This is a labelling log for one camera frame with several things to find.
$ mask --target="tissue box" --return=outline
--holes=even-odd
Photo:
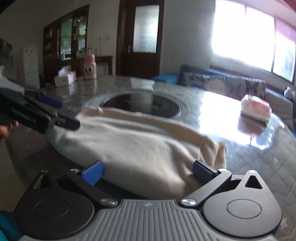
[[[68,72],[67,74],[64,74],[62,76],[56,76],[54,78],[54,82],[56,87],[61,86],[68,86],[73,84],[76,81],[76,72]]]
[[[269,103],[252,95],[245,95],[241,100],[241,114],[267,123],[271,116]]]

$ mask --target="pink bottle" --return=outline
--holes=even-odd
[[[93,54],[88,54],[84,58],[83,77],[85,80],[96,79],[96,61]]]

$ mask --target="teal clothing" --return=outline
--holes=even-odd
[[[0,241],[17,241],[21,237],[13,213],[0,211]]]

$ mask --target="marble tabletop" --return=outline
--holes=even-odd
[[[296,138],[274,114],[267,125],[240,115],[240,102],[196,88],[168,85],[137,78],[99,76],[67,87],[46,89],[63,100],[63,110],[75,115],[96,96],[115,93],[153,92],[175,100],[182,109],[177,120],[214,140],[227,144],[227,169],[243,175],[258,171],[283,210],[279,240],[296,240]],[[20,126],[12,130],[7,146],[15,169],[25,185],[42,169],[55,177],[78,167],[61,156],[43,135]]]

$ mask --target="dark round turntable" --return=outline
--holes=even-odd
[[[108,97],[101,103],[101,107],[118,108],[165,118],[173,118],[181,113],[178,104],[152,93],[129,93]]]

